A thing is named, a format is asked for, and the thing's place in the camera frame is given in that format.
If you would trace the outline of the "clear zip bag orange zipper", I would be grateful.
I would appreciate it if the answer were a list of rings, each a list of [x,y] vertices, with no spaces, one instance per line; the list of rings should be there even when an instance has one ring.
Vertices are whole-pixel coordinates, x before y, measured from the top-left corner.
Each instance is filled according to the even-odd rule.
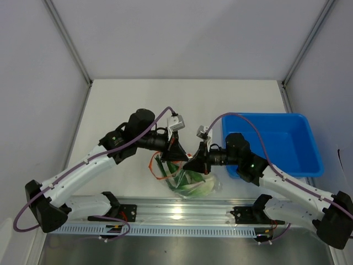
[[[160,155],[160,157],[161,157],[161,156],[162,156],[162,153],[161,153],[161,152],[155,152],[155,153],[152,155],[152,157],[151,157],[151,159],[150,159],[150,161],[149,161],[148,168],[149,168],[150,173],[152,174],[152,176],[153,176],[156,180],[158,180],[160,183],[162,183],[164,186],[166,186],[166,185],[164,184],[164,182],[162,182],[162,181],[160,181],[160,180],[158,179],[158,177],[161,177],[162,174],[161,174],[160,170],[158,169],[157,163],[156,163],[156,161],[155,161],[155,159],[154,159],[157,155]],[[183,173],[183,178],[181,179],[180,186],[181,186],[181,185],[185,185],[185,184],[192,184],[192,183],[190,182],[190,178],[187,177],[186,174],[185,174],[185,172],[184,172],[184,171],[187,171],[187,170],[183,170],[183,165],[184,165],[184,163],[181,162],[181,161],[172,162],[172,163],[175,163],[176,165],[179,165],[179,168],[181,169],[181,172]],[[204,174],[202,174],[202,175],[204,176],[205,180],[206,180],[206,178],[212,178],[212,177],[213,177],[213,178],[216,178],[216,179],[218,180],[219,184],[220,184],[219,190],[216,191],[216,192],[213,192],[213,193],[211,193],[211,194],[215,194],[215,193],[221,191],[221,189],[222,189],[222,184],[221,184],[221,182],[219,181],[219,179],[218,179],[218,177],[217,177],[216,175],[214,175],[214,174],[212,174],[212,173],[210,173],[210,174],[208,174],[208,175],[204,175]]]

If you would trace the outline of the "green lettuce head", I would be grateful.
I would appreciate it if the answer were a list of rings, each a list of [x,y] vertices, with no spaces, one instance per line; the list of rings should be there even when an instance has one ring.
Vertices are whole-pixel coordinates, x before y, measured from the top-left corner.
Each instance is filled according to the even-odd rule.
[[[203,198],[219,190],[220,184],[216,178],[206,178],[205,181],[179,185],[172,191],[184,199]]]

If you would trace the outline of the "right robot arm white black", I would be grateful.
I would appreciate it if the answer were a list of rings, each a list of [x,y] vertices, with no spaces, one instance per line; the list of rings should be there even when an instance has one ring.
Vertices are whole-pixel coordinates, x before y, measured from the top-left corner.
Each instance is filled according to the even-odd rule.
[[[212,166],[236,165],[242,180],[278,193],[289,201],[281,203],[267,197],[263,204],[252,208],[257,222],[280,220],[305,227],[317,234],[327,245],[342,250],[352,236],[352,199],[305,184],[273,165],[250,149],[240,133],[226,137],[226,147],[210,149],[200,142],[196,154],[183,166],[184,170],[208,174]]]

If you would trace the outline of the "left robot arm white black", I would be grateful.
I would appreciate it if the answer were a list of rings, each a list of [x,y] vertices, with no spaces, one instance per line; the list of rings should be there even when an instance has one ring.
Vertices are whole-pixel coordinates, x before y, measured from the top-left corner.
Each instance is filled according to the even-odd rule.
[[[55,231],[68,220],[116,221],[124,219],[124,207],[112,192],[74,198],[73,194],[104,171],[136,154],[138,149],[157,151],[162,161],[187,161],[179,143],[178,130],[185,124],[172,112],[167,126],[157,128],[159,117],[147,109],[138,109],[127,122],[108,132],[99,143],[72,168],[39,183],[25,185],[28,207],[44,233]]]

